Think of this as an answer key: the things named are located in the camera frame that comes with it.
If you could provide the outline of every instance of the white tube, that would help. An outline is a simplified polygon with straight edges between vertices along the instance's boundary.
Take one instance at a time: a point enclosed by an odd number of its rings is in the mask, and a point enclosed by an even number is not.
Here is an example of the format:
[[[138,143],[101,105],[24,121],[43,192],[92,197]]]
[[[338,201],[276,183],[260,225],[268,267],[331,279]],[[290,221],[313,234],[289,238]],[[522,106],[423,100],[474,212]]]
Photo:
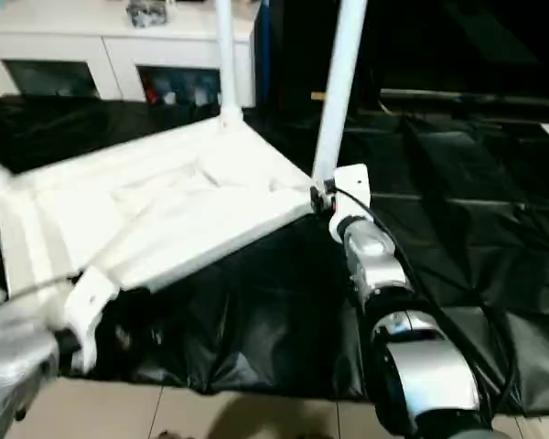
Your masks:
[[[218,40],[220,44],[221,117],[226,123],[232,117],[242,118],[236,103],[234,40],[231,25],[231,0],[216,0]]]
[[[339,9],[326,102],[313,165],[313,179],[318,183],[332,178],[338,163],[367,3],[368,0],[342,0]]]

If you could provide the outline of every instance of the small object on cabinet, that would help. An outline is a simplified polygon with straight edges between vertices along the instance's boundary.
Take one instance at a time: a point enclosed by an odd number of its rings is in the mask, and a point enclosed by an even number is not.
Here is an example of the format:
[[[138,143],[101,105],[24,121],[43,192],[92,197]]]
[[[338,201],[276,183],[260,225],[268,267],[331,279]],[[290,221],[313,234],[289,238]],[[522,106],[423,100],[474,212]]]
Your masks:
[[[134,27],[159,26],[167,22],[167,6],[162,0],[130,0],[126,12]]]

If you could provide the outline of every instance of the wire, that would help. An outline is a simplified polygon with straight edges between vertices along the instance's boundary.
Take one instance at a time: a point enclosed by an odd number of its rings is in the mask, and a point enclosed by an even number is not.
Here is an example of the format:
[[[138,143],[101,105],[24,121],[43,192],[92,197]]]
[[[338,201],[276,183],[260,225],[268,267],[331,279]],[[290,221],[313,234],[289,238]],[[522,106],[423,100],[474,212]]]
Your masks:
[[[16,291],[15,295],[11,297],[7,297],[4,302],[0,302],[0,306],[7,304],[9,302],[15,302],[16,300],[25,298],[29,295],[36,294],[39,290],[43,288],[48,288],[50,286],[59,284],[61,282],[73,282],[73,280],[74,280],[74,277],[72,276],[61,276],[61,277],[56,277],[54,279],[49,279],[48,281],[40,284],[30,285],[27,288],[23,288],[22,290]]]
[[[401,257],[401,260],[402,260],[403,265],[404,265],[404,269],[405,269],[407,275],[409,276],[409,280],[411,281],[411,285],[412,285],[413,289],[417,292],[423,292],[425,290],[425,288],[423,287],[423,285],[419,281],[419,278],[417,277],[416,272],[413,269],[413,265],[411,264],[411,262],[409,261],[409,259],[406,256],[406,254],[404,253],[403,247],[401,247],[401,245],[399,244],[399,241],[393,235],[391,230],[388,227],[386,227],[386,224],[384,223],[384,221],[382,221],[382,219],[376,213],[374,213],[374,211],[369,206],[366,206],[359,199],[354,197],[350,192],[342,189],[341,187],[335,186],[335,183],[330,185],[329,187],[330,187],[330,190],[332,192],[333,191],[339,192],[340,194],[345,195],[346,197],[348,197],[352,201],[354,201],[356,204],[358,204],[358,206],[360,206],[366,213],[368,213],[374,219],[374,222],[378,225],[378,227],[380,227],[382,229],[382,231],[384,231],[384,233],[386,233],[389,236],[389,238],[391,240],[393,240],[394,247],[399,252],[399,256]],[[424,296],[431,299],[430,294],[424,294]],[[452,326],[452,329],[457,328],[455,322],[453,322],[451,320],[451,317],[449,317],[441,309],[441,307],[437,303],[435,303],[435,301],[432,300],[432,302],[434,302],[434,305],[436,306],[436,309],[438,310],[439,314],[443,318],[445,318],[447,321],[449,321],[449,323]],[[514,383],[515,383],[515,381],[517,380],[517,377],[518,377],[518,364],[517,364],[516,351],[514,349],[514,344],[512,342],[512,336],[511,336],[510,330],[501,321],[501,319],[496,315],[494,310],[492,310],[491,308],[486,306],[486,304],[484,304],[484,302],[481,301],[481,299],[480,299],[480,302],[481,303],[479,304],[479,307],[481,308],[482,312],[484,313],[484,316],[486,317],[486,319],[490,323],[492,323],[492,325],[496,328],[498,334],[501,337],[502,344],[506,347],[507,355],[509,357],[508,371],[507,371],[507,374],[506,374],[504,385],[502,386],[501,392],[498,396],[498,399],[496,400],[496,402],[494,404],[492,404],[489,407],[488,413],[485,413],[485,414],[483,413],[482,414],[482,416],[487,418],[488,422],[491,423],[492,419],[494,419],[494,416],[502,409],[502,407],[506,404],[507,400],[509,399],[509,397],[511,395],[512,387],[513,387],[513,385],[514,385]],[[471,341],[466,336],[463,335],[461,330],[458,329],[457,331],[459,332],[460,336],[462,336],[464,339],[467,340],[468,345],[466,346],[466,348],[470,348],[471,346],[473,346],[471,344]],[[476,377],[478,377],[478,371],[476,370],[478,365],[475,363],[475,359],[471,359],[471,360],[466,359],[466,360],[468,360],[468,364],[469,364],[470,368],[472,369],[472,371],[474,372],[474,375]]]

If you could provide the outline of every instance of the cabinet door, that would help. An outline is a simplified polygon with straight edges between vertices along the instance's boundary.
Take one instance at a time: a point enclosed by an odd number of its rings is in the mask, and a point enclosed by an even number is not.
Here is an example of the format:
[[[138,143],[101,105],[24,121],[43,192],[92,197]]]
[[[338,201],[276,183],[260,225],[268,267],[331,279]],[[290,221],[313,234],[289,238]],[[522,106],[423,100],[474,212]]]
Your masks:
[[[122,97],[99,37],[0,34],[0,95]]]
[[[109,37],[104,42],[127,101],[151,102],[151,95],[162,100],[162,95],[171,92],[177,100],[180,96],[187,103],[213,102],[216,90],[219,92],[217,41]],[[252,44],[236,43],[234,57],[238,102],[242,107],[252,107],[255,105]]]

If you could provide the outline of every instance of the silver metal part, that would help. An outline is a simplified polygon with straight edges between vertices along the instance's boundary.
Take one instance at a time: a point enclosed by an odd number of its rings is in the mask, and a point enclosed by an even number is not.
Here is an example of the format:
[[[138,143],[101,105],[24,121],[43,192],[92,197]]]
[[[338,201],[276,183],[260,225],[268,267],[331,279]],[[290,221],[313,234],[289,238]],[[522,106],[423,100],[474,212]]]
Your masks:
[[[421,311],[398,311],[383,317],[374,326],[371,340],[374,340],[374,336],[381,330],[391,336],[413,331],[435,331],[442,338],[447,338],[435,319]]]
[[[0,439],[45,380],[57,376],[59,347],[44,327],[12,324],[0,331]]]
[[[408,285],[403,266],[394,257],[393,240],[372,221],[362,219],[350,224],[344,247],[362,306],[381,287]]]
[[[387,345],[403,385],[412,422],[436,409],[477,410],[478,387],[468,363],[449,340]]]

